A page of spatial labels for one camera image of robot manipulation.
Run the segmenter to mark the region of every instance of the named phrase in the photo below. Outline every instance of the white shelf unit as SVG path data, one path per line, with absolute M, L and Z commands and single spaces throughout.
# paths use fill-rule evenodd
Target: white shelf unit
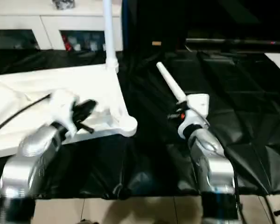
M 114 47 L 123 49 L 121 2 L 112 0 Z M 76 7 L 55 9 L 52 0 L 0 0 L 0 29 L 31 29 L 40 49 L 65 49 L 61 30 L 104 31 L 102 0 L 76 0 Z

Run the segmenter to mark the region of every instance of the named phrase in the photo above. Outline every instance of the shelf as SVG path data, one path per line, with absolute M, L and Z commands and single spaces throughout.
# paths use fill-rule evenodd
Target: shelf
M 121 15 L 122 0 L 112 0 L 112 14 Z M 57 10 L 52 0 L 0 0 L 0 15 L 103 16 L 102 0 L 76 0 L 76 7 Z

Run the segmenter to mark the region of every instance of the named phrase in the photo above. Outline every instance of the black tablecloth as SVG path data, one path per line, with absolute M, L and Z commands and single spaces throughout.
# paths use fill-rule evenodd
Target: black tablecloth
M 208 120 L 238 174 L 241 194 L 280 193 L 280 69 L 263 54 L 118 53 L 132 138 L 65 146 L 38 198 L 199 194 L 187 149 L 167 121 L 176 103 L 156 68 L 162 61 L 187 93 L 208 93 Z M 0 74 L 104 62 L 103 52 L 0 51 Z M 7 158 L 0 158 L 0 175 Z

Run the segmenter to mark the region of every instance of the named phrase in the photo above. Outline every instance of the white cabinet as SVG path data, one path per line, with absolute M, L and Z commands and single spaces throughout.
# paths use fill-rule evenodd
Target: white cabinet
M 51 43 L 39 16 L 0 15 L 0 48 L 36 46 L 51 49 Z
M 68 37 L 74 38 L 73 41 L 83 45 L 84 49 L 101 49 L 105 43 L 103 16 L 42 16 L 42 22 L 53 49 L 65 49 L 64 42 Z M 123 44 L 120 17 L 113 18 L 113 30 L 115 50 L 121 51 Z
M 121 2 L 112 0 L 116 51 L 123 49 Z M 0 0 L 0 48 L 35 44 L 40 49 L 72 45 L 76 50 L 96 50 L 105 43 L 104 29 L 102 0 L 76 0 L 76 7 L 67 10 L 55 9 L 52 0 Z

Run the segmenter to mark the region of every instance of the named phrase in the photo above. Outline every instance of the white plastic tube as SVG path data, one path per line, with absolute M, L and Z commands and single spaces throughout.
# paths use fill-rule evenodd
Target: white plastic tube
M 186 94 L 182 91 L 182 89 L 179 87 L 177 82 L 173 79 L 173 77 L 170 75 L 168 70 L 165 68 L 162 62 L 157 63 L 157 67 L 162 74 L 163 78 L 165 79 L 167 85 L 175 95 L 176 99 L 178 101 L 184 101 L 187 99 Z
M 112 23 L 112 0 L 104 0 L 105 18 L 105 44 L 106 44 L 106 65 L 118 72 L 118 61 L 115 55 L 113 23 Z

